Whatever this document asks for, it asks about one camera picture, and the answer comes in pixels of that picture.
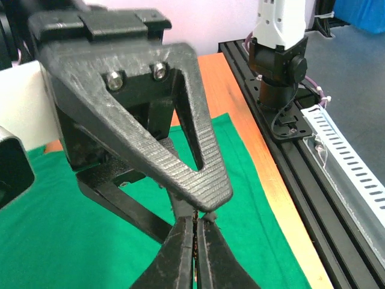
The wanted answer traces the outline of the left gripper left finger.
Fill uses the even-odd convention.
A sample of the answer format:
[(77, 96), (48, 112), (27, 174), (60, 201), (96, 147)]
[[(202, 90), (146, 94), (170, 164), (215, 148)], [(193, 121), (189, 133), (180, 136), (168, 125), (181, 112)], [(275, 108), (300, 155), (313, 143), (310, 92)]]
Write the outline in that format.
[(193, 220), (180, 217), (158, 254), (132, 288), (193, 287)]

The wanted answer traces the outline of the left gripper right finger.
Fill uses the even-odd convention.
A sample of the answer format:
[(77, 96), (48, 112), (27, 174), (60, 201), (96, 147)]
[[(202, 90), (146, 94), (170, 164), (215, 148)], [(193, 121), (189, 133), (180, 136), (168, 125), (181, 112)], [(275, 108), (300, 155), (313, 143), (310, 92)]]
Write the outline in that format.
[(197, 221), (197, 287), (259, 288), (235, 258), (216, 218), (215, 213), (206, 213)]

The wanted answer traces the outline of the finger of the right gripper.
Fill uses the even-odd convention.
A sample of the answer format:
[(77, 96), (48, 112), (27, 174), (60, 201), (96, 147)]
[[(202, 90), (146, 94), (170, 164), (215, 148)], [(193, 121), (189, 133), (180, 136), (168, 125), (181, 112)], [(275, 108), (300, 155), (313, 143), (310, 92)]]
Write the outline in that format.
[(231, 199), (190, 45), (56, 42), (39, 60), (74, 169), (109, 152), (201, 211)]
[(80, 191), (106, 210), (127, 221), (158, 243), (163, 243), (171, 225), (127, 195), (110, 177), (91, 172), (76, 174)]

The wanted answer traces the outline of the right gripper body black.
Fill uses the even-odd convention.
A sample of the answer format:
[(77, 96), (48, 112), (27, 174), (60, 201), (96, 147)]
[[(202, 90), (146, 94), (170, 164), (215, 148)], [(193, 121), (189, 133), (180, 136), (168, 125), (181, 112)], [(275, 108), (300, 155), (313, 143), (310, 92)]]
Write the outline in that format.
[(176, 98), (177, 69), (162, 44), (170, 21), (149, 8), (56, 10), (34, 13), (28, 28), (76, 174), (177, 186), (177, 157), (162, 145)]

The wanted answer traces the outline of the green t-shirt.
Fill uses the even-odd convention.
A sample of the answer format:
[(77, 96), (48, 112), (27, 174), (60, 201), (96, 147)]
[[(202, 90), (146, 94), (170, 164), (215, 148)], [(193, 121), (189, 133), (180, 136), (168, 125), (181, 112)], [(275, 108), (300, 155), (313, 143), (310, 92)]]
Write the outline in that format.
[[(309, 288), (229, 115), (213, 121), (234, 189), (217, 225), (262, 288)], [(63, 152), (29, 152), (36, 179), (1, 211), (2, 288), (128, 288), (160, 245), (85, 197)]]

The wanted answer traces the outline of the blue gold butterfly brooch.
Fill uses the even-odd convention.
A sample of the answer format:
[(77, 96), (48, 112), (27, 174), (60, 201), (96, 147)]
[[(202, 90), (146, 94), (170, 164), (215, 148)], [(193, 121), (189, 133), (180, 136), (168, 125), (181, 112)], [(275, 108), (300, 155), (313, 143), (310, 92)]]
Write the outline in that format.
[(193, 249), (192, 249), (192, 255), (194, 260), (194, 285), (193, 288), (199, 288), (198, 283), (198, 268), (199, 268), (199, 262), (198, 262), (198, 241), (197, 241), (197, 224), (199, 219), (199, 212), (198, 210), (194, 210), (192, 215), (192, 222), (193, 222)]

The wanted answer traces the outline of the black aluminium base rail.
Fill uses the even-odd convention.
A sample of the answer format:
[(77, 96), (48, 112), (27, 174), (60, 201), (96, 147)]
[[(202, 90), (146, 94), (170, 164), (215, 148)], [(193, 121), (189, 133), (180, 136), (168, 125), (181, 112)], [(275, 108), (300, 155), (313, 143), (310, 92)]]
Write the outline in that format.
[(310, 159), (304, 143), (296, 140), (279, 144), (270, 137), (257, 108), (259, 85), (246, 63), (242, 40), (220, 43), (218, 50), (232, 70), (334, 288), (384, 288), (384, 269), (369, 252), (357, 225)]

